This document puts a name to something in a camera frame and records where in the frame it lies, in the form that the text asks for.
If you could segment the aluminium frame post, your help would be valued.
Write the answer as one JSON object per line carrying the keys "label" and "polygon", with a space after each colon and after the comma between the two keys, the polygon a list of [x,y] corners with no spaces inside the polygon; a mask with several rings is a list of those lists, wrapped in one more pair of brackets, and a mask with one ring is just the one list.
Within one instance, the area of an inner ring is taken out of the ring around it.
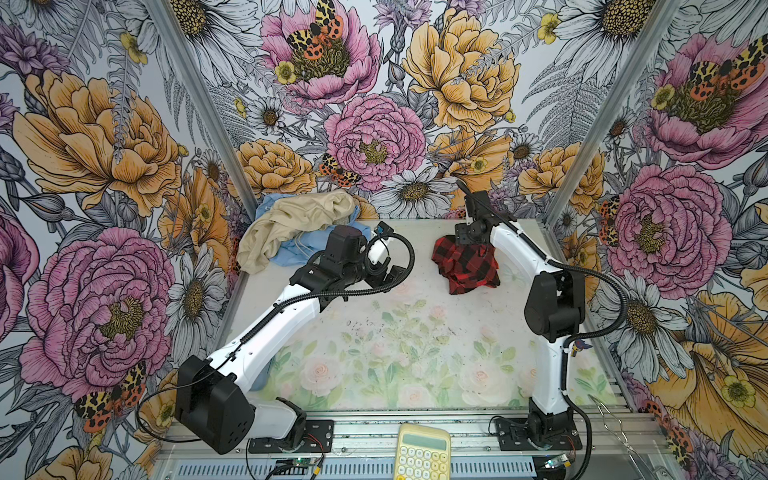
{"label": "aluminium frame post", "polygon": [[649,14],[646,25],[640,32],[637,43],[630,51],[627,62],[618,69],[613,86],[585,136],[574,162],[565,175],[562,185],[550,203],[541,221],[547,227],[554,225],[556,218],[569,203],[581,178],[592,163],[611,122],[616,117],[614,108],[625,100],[639,78],[645,65],[657,52],[662,37],[671,25],[681,1],[657,1]]}
{"label": "aluminium frame post", "polygon": [[186,46],[186,40],[183,38],[183,32],[171,5],[167,1],[149,1],[147,9],[179,77],[186,81],[186,89],[195,109],[210,135],[224,167],[230,174],[248,217],[253,220],[257,210],[256,197],[236,157],[235,148],[215,108],[205,79],[195,65],[192,52]]}

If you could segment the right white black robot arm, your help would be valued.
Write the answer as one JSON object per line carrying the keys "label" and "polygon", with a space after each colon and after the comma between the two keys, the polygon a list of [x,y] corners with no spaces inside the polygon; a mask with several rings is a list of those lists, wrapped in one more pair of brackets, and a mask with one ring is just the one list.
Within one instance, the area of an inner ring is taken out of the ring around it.
{"label": "right white black robot arm", "polygon": [[[459,180],[465,195],[467,222],[456,227],[461,244],[489,245],[510,260],[529,284],[523,315],[535,335],[536,377],[524,420],[507,423],[498,437],[502,446],[520,441],[533,449],[566,448],[592,451],[589,416],[570,398],[569,362],[577,343],[603,337],[628,319],[629,299],[623,287],[609,276],[556,260],[529,237],[519,223],[493,209],[486,191],[473,192]],[[619,309],[606,327],[583,332],[586,319],[586,278],[607,284],[618,297]]]}

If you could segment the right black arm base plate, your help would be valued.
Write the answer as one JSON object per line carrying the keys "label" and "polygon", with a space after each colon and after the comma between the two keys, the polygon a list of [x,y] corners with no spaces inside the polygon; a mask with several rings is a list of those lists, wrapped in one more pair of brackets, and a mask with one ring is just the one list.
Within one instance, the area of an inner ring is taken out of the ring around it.
{"label": "right black arm base plate", "polygon": [[575,422],[569,420],[564,429],[546,431],[542,425],[530,424],[527,418],[493,416],[487,432],[505,452],[523,451],[549,454],[554,451],[579,451],[583,443]]}

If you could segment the right aluminium frame post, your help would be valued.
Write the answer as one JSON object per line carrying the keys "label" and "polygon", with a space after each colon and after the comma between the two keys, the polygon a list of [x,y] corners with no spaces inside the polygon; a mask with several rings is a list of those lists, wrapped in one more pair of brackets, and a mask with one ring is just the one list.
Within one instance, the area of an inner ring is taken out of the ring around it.
{"label": "right aluminium frame post", "polygon": [[585,136],[574,162],[565,175],[562,185],[550,203],[541,221],[547,227],[554,225],[556,218],[569,203],[581,178],[592,163],[611,122],[616,117],[614,108],[625,100],[639,78],[645,65],[657,52],[662,37],[671,25],[681,1],[657,1],[649,14],[646,25],[640,32],[637,43],[630,51],[627,62],[618,69],[613,86]]}

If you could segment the beige cloth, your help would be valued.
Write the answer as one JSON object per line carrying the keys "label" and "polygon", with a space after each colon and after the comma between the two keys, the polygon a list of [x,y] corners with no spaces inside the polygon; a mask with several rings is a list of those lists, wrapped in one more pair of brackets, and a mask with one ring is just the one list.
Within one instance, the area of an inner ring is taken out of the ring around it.
{"label": "beige cloth", "polygon": [[344,190],[301,194],[276,200],[240,240],[237,262],[247,274],[264,270],[283,242],[348,220],[356,207]]}

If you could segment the yellow calculator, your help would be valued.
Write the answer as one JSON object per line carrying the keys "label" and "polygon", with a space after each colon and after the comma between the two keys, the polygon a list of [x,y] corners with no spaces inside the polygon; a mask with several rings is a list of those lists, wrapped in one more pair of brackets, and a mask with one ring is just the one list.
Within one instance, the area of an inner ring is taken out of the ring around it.
{"label": "yellow calculator", "polygon": [[451,437],[442,429],[402,424],[398,431],[394,480],[448,480]]}

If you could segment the red black plaid cloth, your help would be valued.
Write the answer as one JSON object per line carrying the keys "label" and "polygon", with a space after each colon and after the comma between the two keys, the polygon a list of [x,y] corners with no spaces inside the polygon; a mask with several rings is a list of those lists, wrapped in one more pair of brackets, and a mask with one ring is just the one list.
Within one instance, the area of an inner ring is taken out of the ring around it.
{"label": "red black plaid cloth", "polygon": [[501,284],[492,245],[461,245],[455,235],[446,235],[436,240],[431,259],[439,274],[448,280],[450,295],[469,293],[479,287],[497,288]]}

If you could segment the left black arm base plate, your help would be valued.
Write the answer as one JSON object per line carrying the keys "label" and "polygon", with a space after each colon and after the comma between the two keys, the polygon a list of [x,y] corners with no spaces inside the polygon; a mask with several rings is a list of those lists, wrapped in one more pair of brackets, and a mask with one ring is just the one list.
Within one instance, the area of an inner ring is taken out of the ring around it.
{"label": "left black arm base plate", "polygon": [[249,454],[329,453],[333,445],[335,422],[310,419],[299,423],[284,439],[254,438],[247,444]]}

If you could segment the light blue cloth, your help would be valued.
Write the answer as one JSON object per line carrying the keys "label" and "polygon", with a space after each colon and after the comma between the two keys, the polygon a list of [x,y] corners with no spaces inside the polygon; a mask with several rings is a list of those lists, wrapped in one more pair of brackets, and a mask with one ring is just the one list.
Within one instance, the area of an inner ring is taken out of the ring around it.
{"label": "light blue cloth", "polygon": [[[267,195],[264,202],[257,209],[258,218],[266,213],[276,200],[289,196],[292,195]],[[271,258],[270,261],[283,267],[304,264],[313,254],[325,248],[330,232],[335,227],[341,225],[349,225],[359,229],[366,238],[370,238],[371,230],[362,222],[364,220],[376,220],[378,215],[371,204],[361,198],[352,197],[356,202],[356,207],[348,220],[343,220],[340,225],[331,225],[320,231],[299,234],[295,239],[283,242],[277,255]]]}

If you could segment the metal tongs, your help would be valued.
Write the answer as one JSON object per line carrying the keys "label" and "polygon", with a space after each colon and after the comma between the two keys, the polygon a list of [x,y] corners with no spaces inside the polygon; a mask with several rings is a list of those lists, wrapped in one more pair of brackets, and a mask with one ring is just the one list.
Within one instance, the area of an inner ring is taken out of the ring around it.
{"label": "metal tongs", "polygon": [[595,405],[601,416],[603,428],[624,448],[630,464],[637,471],[639,478],[655,479],[656,476],[653,470],[648,467],[648,464],[645,462],[642,455],[630,444],[629,438],[624,431],[622,420],[617,417],[604,402],[600,401],[594,395],[589,395],[589,399]]}

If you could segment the front aluminium rail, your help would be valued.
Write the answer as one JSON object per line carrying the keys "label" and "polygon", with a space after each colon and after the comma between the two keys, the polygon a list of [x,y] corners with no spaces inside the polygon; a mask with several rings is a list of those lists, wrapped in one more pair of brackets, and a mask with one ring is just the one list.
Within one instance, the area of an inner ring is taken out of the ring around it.
{"label": "front aluminium rail", "polygon": [[418,449],[453,458],[480,456],[555,456],[574,453],[582,459],[666,451],[652,415],[596,403],[576,413],[569,430],[539,443],[527,437],[522,410],[318,411],[306,418],[308,436],[322,441],[329,457],[398,456]]}

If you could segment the right green circuit board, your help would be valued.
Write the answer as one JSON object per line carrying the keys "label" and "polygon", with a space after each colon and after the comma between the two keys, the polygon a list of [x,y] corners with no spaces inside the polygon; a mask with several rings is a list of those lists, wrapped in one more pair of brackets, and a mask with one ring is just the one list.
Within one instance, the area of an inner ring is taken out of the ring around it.
{"label": "right green circuit board", "polygon": [[571,460],[565,453],[549,457],[542,465],[544,469],[560,469],[569,468],[571,466]]}

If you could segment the left aluminium frame post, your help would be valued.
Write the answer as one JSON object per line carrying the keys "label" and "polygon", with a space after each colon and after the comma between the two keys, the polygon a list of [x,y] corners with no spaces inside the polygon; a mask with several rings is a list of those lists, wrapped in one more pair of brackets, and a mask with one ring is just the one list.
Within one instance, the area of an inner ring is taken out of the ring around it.
{"label": "left aluminium frame post", "polygon": [[195,109],[210,135],[224,167],[230,174],[248,217],[253,220],[257,210],[256,197],[236,157],[235,148],[215,108],[205,79],[195,65],[192,52],[186,46],[186,40],[183,38],[183,32],[171,5],[167,1],[149,1],[147,9],[179,77],[186,81],[186,89]]}

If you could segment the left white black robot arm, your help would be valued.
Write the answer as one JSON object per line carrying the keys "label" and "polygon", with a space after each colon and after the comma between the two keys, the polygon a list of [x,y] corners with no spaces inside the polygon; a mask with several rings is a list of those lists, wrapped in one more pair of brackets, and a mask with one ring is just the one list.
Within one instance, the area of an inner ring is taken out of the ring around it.
{"label": "left white black robot arm", "polygon": [[411,242],[379,223],[371,238],[349,225],[334,228],[323,250],[290,277],[276,301],[249,328],[207,358],[178,369],[175,419],[218,454],[250,439],[299,447],[307,415],[284,398],[252,402],[247,394],[284,345],[335,299],[383,294],[415,266]]}

